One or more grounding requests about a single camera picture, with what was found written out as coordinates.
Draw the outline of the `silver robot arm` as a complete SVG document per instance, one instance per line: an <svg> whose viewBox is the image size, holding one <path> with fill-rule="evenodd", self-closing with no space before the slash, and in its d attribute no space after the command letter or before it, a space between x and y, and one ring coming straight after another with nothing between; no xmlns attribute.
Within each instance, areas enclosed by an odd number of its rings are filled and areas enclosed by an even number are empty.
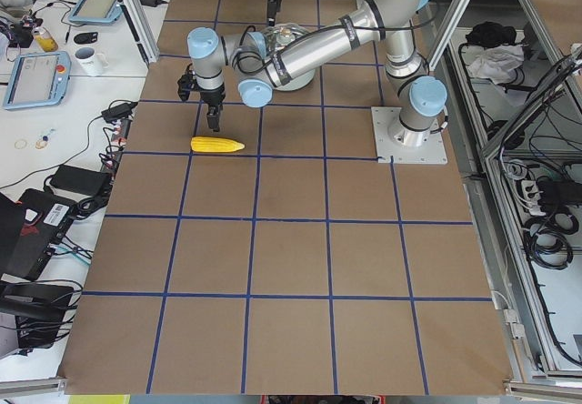
<svg viewBox="0 0 582 404"><path fill-rule="evenodd" d="M262 34L221 36L211 28L198 27L187 36L191 63L177 82L177 93L182 100L199 93L208 106L208 126L217 131L226 97L224 67L236 72L244 104L259 108L271 102L276 88L362 45L383 41L386 78L401 104L388 134L400 146L421 146L434 133L433 124L447 101L445 86L429 74L413 34L413 15L427 2L363 0L358 9L332 25L300 36L272 54L266 52Z"/></svg>

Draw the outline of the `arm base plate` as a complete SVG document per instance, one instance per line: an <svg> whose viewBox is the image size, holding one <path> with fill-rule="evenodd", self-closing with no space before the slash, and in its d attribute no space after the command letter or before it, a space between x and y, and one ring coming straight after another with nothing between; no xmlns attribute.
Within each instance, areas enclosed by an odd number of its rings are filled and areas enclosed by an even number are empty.
<svg viewBox="0 0 582 404"><path fill-rule="evenodd" d="M437 118L433 118L428 130L411 131L400 123L400 110L400 107L394 106L371 108L377 161L405 165L445 165L447 153L442 134L432 133L439 129Z"/></svg>

